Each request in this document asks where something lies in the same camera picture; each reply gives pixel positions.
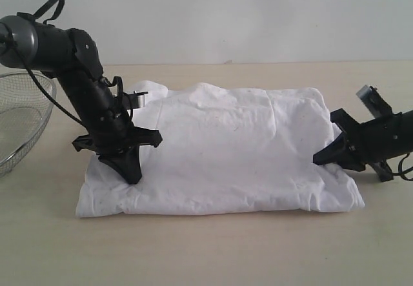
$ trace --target black strap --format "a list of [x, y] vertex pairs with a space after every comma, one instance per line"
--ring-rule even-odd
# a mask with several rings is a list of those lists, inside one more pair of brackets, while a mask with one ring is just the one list
[[41, 16], [43, 16], [49, 9], [51, 9], [56, 3], [59, 3], [59, 4], [57, 4], [56, 9], [53, 13], [53, 16], [43, 21], [43, 24], [47, 25], [47, 22], [49, 20], [55, 20], [60, 16], [62, 9], [65, 5], [65, 0], [49, 0], [41, 8], [39, 8], [36, 11], [36, 13], [34, 13], [33, 15], [27, 14], [27, 13], [17, 13], [17, 16], [23, 17], [30, 21], [36, 21]]

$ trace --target white towel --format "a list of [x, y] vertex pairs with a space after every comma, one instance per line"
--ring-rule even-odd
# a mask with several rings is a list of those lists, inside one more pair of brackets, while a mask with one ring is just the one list
[[163, 142], [141, 147], [137, 185], [127, 185], [93, 155], [78, 217], [364, 207], [341, 167], [312, 163], [338, 135], [318, 90], [200, 83], [171, 91], [151, 81], [131, 90], [149, 91], [146, 107], [134, 110], [135, 125], [158, 129]]

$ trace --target white wall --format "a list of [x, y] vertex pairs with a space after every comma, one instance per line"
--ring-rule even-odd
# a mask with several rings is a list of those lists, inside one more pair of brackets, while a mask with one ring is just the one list
[[[0, 0], [0, 16], [46, 0]], [[413, 59], [413, 0], [66, 0], [103, 63]]]

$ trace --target tabletop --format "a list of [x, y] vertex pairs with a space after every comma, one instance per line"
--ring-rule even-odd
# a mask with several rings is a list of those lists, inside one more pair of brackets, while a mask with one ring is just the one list
[[[9, 72], [0, 68], [1, 73]], [[395, 112], [413, 109], [413, 61], [105, 66], [125, 87], [315, 87], [329, 109], [372, 116], [356, 96], [378, 88]], [[61, 88], [57, 100], [73, 112]], [[349, 172], [365, 208], [346, 213], [214, 216], [118, 214], [78, 219], [89, 151], [57, 108], [40, 140], [0, 178], [0, 285], [412, 285], [413, 183]], [[390, 161], [397, 164], [398, 159]]]

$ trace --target cloth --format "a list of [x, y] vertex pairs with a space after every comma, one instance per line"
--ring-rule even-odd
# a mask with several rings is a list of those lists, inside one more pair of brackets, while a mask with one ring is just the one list
[[315, 88], [224, 89], [199, 83], [173, 91], [151, 81], [136, 126], [163, 141], [141, 147], [143, 178], [127, 185], [93, 155], [80, 218], [127, 214], [223, 214], [262, 210], [348, 212], [364, 207], [354, 180], [312, 156], [338, 135]]

